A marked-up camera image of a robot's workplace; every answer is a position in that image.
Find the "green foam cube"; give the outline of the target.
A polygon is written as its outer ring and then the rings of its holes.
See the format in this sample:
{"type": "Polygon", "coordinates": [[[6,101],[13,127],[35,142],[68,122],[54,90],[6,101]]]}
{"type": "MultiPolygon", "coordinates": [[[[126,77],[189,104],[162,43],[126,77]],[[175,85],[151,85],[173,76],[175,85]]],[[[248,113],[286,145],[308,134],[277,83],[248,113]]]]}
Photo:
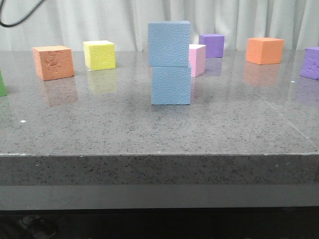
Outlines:
{"type": "Polygon", "coordinates": [[[7,90],[6,90],[6,87],[4,85],[2,73],[0,71],[0,96],[6,96],[6,95],[7,95],[7,90]]]}

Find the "purple foam cube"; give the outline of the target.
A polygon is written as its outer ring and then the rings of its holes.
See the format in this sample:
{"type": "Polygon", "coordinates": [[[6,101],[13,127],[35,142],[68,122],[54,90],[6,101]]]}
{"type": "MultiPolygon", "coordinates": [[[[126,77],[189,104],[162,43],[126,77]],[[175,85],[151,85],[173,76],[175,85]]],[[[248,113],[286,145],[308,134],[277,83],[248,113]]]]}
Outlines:
{"type": "Polygon", "coordinates": [[[319,47],[305,49],[303,66],[300,76],[318,80],[319,79],[319,47]]]}
{"type": "Polygon", "coordinates": [[[206,45],[206,58],[223,57],[225,36],[220,34],[200,34],[199,44],[206,45]]]}

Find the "white curtain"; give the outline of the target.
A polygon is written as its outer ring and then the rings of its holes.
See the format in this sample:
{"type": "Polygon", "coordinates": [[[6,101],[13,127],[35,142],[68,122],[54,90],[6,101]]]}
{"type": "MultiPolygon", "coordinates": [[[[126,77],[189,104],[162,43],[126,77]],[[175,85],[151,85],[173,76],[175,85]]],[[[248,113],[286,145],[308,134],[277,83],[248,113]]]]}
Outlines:
{"type": "Polygon", "coordinates": [[[47,0],[23,24],[12,24],[36,4],[8,0],[2,10],[2,51],[65,45],[75,51],[83,41],[108,40],[118,51],[148,48],[148,23],[188,20],[191,42],[203,33],[225,36],[225,48],[244,50],[250,37],[284,40],[286,49],[319,44],[316,0],[47,0]]]}

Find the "pink foam cube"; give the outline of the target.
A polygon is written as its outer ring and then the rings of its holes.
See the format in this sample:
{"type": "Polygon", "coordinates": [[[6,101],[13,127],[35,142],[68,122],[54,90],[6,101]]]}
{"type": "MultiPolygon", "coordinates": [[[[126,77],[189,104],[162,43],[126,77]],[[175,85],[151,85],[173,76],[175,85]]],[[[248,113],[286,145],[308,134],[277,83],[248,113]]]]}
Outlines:
{"type": "Polygon", "coordinates": [[[191,65],[191,76],[197,77],[204,73],[206,65],[206,45],[189,45],[189,62],[191,65]]]}

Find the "yellow foam cube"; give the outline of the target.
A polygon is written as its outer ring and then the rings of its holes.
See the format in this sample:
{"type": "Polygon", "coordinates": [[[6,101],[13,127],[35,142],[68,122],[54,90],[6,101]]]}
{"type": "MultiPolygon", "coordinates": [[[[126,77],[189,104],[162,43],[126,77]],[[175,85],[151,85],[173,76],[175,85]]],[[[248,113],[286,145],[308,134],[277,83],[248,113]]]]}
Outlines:
{"type": "Polygon", "coordinates": [[[85,64],[90,70],[116,68],[115,45],[108,40],[83,41],[85,64]]]}

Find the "smooth orange foam cube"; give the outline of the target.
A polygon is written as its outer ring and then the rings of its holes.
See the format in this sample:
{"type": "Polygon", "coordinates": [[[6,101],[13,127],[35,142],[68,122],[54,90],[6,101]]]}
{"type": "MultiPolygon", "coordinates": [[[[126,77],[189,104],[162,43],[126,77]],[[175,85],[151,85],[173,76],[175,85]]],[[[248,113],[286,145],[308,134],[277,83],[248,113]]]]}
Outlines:
{"type": "Polygon", "coordinates": [[[258,65],[279,64],[282,59],[284,40],[259,37],[248,38],[246,61],[258,65]]]}

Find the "rough orange foam cube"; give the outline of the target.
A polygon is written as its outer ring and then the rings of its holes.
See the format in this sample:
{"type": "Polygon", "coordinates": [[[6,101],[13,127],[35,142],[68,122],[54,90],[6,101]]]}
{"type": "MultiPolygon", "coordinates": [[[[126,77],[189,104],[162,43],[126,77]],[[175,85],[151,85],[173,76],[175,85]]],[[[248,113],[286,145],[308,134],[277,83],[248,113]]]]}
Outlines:
{"type": "Polygon", "coordinates": [[[37,75],[44,81],[74,76],[71,49],[62,45],[33,47],[37,75]]]}

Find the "purple foam cube at right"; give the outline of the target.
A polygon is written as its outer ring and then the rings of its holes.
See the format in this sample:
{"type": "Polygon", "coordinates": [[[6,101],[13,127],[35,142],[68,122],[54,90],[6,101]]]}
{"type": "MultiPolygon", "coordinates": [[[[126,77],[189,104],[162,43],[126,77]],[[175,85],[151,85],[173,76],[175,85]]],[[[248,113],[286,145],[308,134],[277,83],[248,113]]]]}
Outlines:
{"type": "Polygon", "coordinates": [[[318,80],[319,79],[319,47],[305,49],[303,66],[300,76],[318,80]]]}

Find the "light blue foam cube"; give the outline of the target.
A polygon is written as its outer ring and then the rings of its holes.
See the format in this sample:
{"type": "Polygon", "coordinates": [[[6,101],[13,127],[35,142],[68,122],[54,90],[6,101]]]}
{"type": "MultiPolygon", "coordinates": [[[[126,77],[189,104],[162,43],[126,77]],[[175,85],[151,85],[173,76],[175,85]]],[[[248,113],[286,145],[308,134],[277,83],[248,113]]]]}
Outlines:
{"type": "Polygon", "coordinates": [[[152,104],[189,105],[190,67],[152,67],[152,104]]]}
{"type": "Polygon", "coordinates": [[[158,21],[148,24],[149,65],[187,67],[189,21],[158,21]]]}

